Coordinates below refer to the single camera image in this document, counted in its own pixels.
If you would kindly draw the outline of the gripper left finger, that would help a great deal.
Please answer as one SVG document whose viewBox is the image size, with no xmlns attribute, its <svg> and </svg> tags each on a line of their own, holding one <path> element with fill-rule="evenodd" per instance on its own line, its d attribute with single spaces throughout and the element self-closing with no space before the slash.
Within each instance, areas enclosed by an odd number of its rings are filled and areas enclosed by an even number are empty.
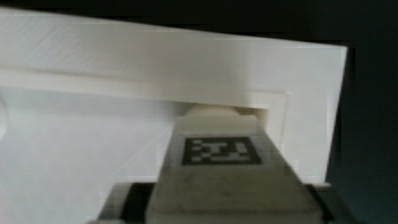
<svg viewBox="0 0 398 224">
<path fill-rule="evenodd" d="M 146 224 L 146 209 L 153 189 L 153 182 L 118 183 L 98 218 L 87 224 Z"/>
</svg>

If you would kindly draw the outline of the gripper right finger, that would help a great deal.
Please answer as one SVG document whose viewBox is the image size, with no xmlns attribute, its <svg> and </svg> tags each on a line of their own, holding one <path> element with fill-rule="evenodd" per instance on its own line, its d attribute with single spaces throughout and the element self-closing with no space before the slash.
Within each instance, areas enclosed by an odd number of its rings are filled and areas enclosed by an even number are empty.
<svg viewBox="0 0 398 224">
<path fill-rule="evenodd" d="M 306 188 L 322 208 L 322 224 L 356 224 L 356 217 L 333 186 L 306 184 Z"/>
</svg>

